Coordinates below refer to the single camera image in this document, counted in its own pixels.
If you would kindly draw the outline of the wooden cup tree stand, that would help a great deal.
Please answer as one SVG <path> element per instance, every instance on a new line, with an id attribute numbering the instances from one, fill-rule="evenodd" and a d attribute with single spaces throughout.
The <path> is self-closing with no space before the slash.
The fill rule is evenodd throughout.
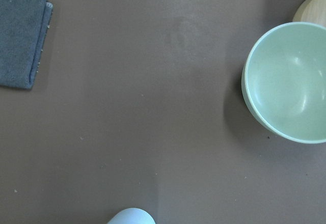
<path id="1" fill-rule="evenodd" d="M 325 27 L 325 0 L 305 0 L 297 9 L 292 21 Z"/>

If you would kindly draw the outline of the dark grey folded cloth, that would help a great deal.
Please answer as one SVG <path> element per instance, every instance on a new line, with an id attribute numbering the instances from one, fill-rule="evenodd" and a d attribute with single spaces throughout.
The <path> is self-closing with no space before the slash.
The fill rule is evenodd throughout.
<path id="1" fill-rule="evenodd" d="M 48 0 L 1 0 L 1 86 L 33 87 L 52 11 Z"/>

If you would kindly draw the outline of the blue plastic cup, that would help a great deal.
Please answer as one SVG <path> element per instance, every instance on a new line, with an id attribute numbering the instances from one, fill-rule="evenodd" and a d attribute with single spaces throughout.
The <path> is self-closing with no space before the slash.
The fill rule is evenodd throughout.
<path id="1" fill-rule="evenodd" d="M 107 224 L 155 224 L 153 217 L 143 209 L 127 208 L 118 212 Z"/>

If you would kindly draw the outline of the green bowl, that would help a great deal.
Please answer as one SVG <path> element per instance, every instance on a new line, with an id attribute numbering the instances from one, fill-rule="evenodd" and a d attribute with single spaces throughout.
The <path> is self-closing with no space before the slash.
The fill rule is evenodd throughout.
<path id="1" fill-rule="evenodd" d="M 289 22 L 263 34 L 241 75 L 245 104 L 270 132 L 303 144 L 325 142 L 325 27 Z"/>

